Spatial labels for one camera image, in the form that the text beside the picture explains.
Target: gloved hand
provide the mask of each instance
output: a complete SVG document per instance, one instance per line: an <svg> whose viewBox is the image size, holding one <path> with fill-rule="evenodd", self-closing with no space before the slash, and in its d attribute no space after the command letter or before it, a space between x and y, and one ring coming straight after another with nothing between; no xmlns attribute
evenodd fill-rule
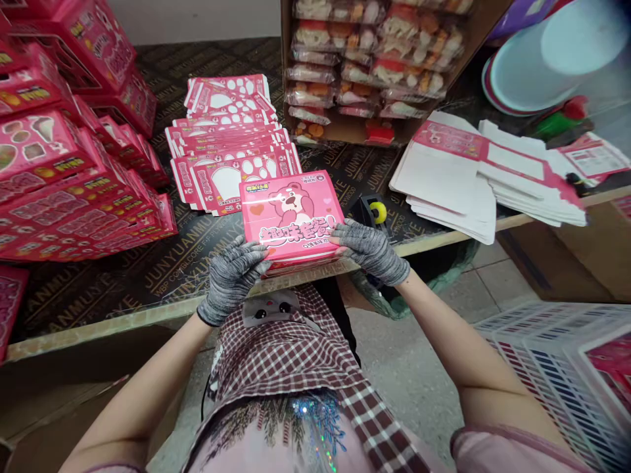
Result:
<svg viewBox="0 0 631 473"><path fill-rule="evenodd" d="M409 275L409 263L397 256L383 232L353 219L344 219L344 223L337 225L329 239L346 247L340 249L340 254L348 256L387 286L405 281Z"/></svg>
<svg viewBox="0 0 631 473"><path fill-rule="evenodd" d="M265 245L244 241L238 236L210 261L210 289L197 313L211 327L223 325L271 266L271 261L263 261L268 254Z"/></svg>

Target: bear cartoon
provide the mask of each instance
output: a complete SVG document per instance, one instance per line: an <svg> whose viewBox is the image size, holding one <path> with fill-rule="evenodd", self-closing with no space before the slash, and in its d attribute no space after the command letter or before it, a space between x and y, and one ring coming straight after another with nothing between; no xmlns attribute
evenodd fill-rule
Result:
<svg viewBox="0 0 631 473"><path fill-rule="evenodd" d="M289 183L286 187L271 193L269 198L271 199L269 203L282 217L278 224L279 228L288 227L292 223L300 225L314 217L314 201L300 183Z"/></svg>

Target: yellow tape roll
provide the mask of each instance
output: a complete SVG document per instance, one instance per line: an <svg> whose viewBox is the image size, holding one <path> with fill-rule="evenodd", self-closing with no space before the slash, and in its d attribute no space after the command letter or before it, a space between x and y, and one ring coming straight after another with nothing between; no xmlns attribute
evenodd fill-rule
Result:
<svg viewBox="0 0 631 473"><path fill-rule="evenodd" d="M370 204L370 210L377 210L379 215L375 218L375 223L380 225L386 221L386 217L388 216L388 212L386 211L386 206L383 202L373 202Z"/></svg>

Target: person's arm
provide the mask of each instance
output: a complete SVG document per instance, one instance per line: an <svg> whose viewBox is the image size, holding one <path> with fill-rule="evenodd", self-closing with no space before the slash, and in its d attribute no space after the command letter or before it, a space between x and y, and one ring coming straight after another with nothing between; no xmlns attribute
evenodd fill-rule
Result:
<svg viewBox="0 0 631 473"><path fill-rule="evenodd" d="M144 468L151 435L211 332L212 327L193 315L114 396L60 472L82 473L108 463Z"/></svg>
<svg viewBox="0 0 631 473"><path fill-rule="evenodd" d="M245 243L239 236L212 259L210 289L197 314L114 396L75 446L61 473L83 473L106 464L145 467L151 435L188 379L199 349L269 269L271 263L263 261L267 254L265 246Z"/></svg>
<svg viewBox="0 0 631 473"><path fill-rule="evenodd" d="M331 242L404 297L458 389L465 423L517 427L571 451L500 355L396 255L386 236L351 219L345 223L332 232Z"/></svg>

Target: plastic basket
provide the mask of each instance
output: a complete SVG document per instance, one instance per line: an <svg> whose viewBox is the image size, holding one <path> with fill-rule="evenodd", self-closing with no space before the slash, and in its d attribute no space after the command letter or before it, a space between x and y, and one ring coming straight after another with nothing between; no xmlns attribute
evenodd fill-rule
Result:
<svg viewBox="0 0 631 473"><path fill-rule="evenodd" d="M631 305L536 302L475 328L513 367L587 465L602 472L628 471L631 414L586 352L631 332Z"/></svg>

